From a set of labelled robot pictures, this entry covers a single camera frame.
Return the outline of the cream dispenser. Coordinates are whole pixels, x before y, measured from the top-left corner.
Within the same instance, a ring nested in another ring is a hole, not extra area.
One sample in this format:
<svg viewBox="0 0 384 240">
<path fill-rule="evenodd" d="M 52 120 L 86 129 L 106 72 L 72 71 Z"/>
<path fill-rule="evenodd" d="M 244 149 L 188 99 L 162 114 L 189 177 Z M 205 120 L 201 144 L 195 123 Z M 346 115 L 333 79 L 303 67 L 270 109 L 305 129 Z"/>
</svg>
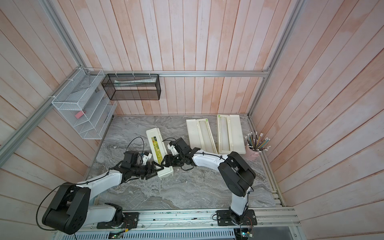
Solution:
<svg viewBox="0 0 384 240">
<path fill-rule="evenodd" d="M 152 155 L 154 158 L 154 162 L 159 164 L 160 166 L 164 157 L 168 154 L 165 144 L 163 142 L 163 138 L 161 136 L 161 132 L 159 128 L 153 128 L 146 131 L 147 138 L 149 140 L 150 148 L 152 151 Z M 173 167 L 164 167 L 163 170 L 160 170 L 157 174 L 160 180 L 163 180 L 167 177 L 174 175 Z"/>
<path fill-rule="evenodd" d="M 186 120 L 186 124 L 191 148 L 200 148 L 208 153 L 218 153 L 207 118 L 189 119 Z"/>
<path fill-rule="evenodd" d="M 228 132 L 230 141 L 230 150 L 222 150 L 221 140 L 221 117 L 226 117 L 228 122 Z M 217 115 L 217 129 L 218 129 L 218 153 L 230 154 L 231 152 L 237 152 L 238 154 L 246 153 L 246 146 L 244 143 L 244 136 L 241 126 L 241 119 L 239 115 Z"/>
</svg>

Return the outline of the plastic wrap roll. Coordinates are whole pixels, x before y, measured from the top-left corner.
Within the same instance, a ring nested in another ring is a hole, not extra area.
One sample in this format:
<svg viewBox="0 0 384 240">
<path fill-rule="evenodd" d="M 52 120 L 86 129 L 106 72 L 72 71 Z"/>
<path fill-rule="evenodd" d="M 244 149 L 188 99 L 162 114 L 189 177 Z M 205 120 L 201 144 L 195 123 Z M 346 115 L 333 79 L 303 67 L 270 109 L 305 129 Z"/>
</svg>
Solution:
<svg viewBox="0 0 384 240">
<path fill-rule="evenodd" d="M 208 119 L 200 119 L 199 127 L 201 131 L 201 148 L 209 153 L 217 153 L 216 145 L 210 128 Z"/>
<path fill-rule="evenodd" d="M 221 117 L 221 140 L 222 140 L 222 150 L 230 150 L 230 141 L 229 141 L 229 132 L 228 132 L 228 122 L 226 117 Z"/>
</svg>

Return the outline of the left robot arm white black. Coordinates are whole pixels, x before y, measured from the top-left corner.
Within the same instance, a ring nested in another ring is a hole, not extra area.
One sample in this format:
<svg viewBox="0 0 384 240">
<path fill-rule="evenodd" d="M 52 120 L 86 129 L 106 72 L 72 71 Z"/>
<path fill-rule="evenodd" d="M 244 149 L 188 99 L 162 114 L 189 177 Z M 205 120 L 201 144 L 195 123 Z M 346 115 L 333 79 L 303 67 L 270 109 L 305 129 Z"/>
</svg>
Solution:
<svg viewBox="0 0 384 240">
<path fill-rule="evenodd" d="M 164 169 L 156 161 L 139 165 L 138 157 L 139 152 L 126 151 L 124 159 L 106 173 L 84 182 L 58 186 L 41 220 L 44 230 L 58 230 L 72 235 L 82 226 L 91 224 L 108 225 L 112 228 L 127 226 L 121 206 L 111 203 L 90 206 L 90 201 L 112 187 L 131 180 L 150 179 Z"/>
</svg>

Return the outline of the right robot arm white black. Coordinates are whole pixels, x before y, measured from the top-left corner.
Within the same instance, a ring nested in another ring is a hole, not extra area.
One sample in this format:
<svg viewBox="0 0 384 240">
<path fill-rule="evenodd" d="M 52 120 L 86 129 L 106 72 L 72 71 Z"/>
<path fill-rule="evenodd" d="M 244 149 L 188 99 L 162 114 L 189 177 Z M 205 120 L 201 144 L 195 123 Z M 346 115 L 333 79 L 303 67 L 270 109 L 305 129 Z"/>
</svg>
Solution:
<svg viewBox="0 0 384 240">
<path fill-rule="evenodd" d="M 188 148 L 175 155 L 166 155 L 160 163 L 155 161 L 157 171 L 170 167 L 181 168 L 184 165 L 206 167 L 218 171 L 232 192 L 232 202 L 229 208 L 231 214 L 237 217 L 245 214 L 249 208 L 249 194 L 254 191 L 253 183 L 256 173 L 237 152 L 219 155 L 199 148 Z"/>
</svg>

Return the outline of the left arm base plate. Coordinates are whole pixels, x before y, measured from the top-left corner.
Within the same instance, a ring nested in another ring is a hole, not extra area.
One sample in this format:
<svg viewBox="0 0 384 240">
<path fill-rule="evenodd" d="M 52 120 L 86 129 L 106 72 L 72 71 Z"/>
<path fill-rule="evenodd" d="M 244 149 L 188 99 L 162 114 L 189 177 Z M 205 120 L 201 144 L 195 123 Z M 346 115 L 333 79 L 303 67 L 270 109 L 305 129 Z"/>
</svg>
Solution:
<svg viewBox="0 0 384 240">
<path fill-rule="evenodd" d="M 109 222 L 98 223 L 98 229 L 134 229 L 137 227 L 139 212 L 115 213 Z"/>
</svg>

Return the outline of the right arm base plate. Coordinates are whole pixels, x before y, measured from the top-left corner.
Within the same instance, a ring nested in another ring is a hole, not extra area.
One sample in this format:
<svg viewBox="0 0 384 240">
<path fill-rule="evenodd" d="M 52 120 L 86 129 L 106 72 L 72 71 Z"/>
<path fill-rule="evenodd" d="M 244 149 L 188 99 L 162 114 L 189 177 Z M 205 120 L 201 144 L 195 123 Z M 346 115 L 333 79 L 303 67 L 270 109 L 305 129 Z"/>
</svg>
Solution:
<svg viewBox="0 0 384 240">
<path fill-rule="evenodd" d="M 245 210 L 241 216 L 232 210 L 218 210 L 216 217 L 219 226 L 256 226 L 258 224 L 254 210 L 249 209 Z"/>
</svg>

